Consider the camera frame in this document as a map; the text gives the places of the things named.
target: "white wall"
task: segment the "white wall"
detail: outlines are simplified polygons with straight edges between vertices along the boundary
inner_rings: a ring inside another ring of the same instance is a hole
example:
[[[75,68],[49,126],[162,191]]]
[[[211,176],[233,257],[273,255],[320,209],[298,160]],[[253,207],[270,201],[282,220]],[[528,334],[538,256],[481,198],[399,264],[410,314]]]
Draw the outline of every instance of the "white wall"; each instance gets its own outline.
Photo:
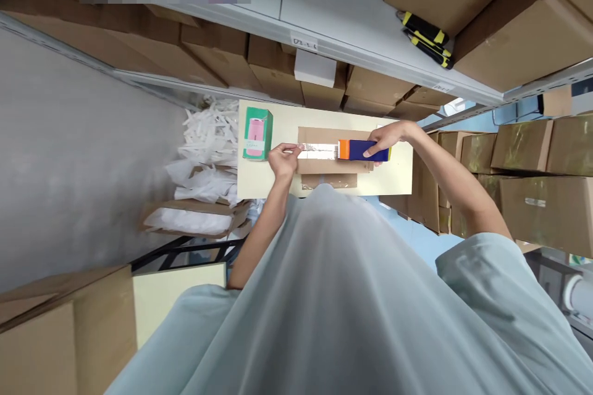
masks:
[[[0,291],[172,239],[135,226],[145,201],[170,196],[184,116],[0,30]]]

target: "green box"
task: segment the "green box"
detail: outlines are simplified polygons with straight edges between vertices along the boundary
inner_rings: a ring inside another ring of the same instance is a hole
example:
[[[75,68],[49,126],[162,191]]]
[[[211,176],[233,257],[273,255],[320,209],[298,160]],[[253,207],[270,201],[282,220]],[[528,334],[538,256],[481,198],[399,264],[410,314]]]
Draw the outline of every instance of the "green box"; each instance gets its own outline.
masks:
[[[268,110],[247,107],[243,157],[266,160],[272,147],[274,116]]]

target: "pink bottle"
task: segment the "pink bottle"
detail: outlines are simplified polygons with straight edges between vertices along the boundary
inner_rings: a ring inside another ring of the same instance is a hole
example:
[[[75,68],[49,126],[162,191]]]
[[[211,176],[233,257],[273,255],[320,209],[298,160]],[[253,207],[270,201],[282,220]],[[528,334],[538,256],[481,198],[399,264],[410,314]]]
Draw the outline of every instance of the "pink bottle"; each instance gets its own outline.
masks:
[[[263,141],[264,140],[264,121],[262,119],[249,119],[249,133],[247,140]],[[262,150],[248,149],[249,156],[261,156]]]

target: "light blue shirt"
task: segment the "light blue shirt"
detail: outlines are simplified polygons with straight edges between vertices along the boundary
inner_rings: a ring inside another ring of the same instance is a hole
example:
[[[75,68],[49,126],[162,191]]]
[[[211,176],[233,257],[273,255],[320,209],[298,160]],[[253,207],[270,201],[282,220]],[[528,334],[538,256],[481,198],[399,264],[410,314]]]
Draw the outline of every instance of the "light blue shirt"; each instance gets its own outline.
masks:
[[[438,276],[367,202],[320,186],[245,289],[197,286],[109,394],[590,394],[593,364],[492,233]]]

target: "clear tape strip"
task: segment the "clear tape strip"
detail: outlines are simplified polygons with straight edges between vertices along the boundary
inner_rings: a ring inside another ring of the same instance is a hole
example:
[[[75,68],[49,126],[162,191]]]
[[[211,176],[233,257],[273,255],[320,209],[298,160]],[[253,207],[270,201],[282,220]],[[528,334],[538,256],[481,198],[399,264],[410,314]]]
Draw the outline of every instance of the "clear tape strip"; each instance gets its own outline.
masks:
[[[298,155],[298,159],[322,159],[333,160],[337,158],[338,146],[336,144],[301,144],[304,150]]]

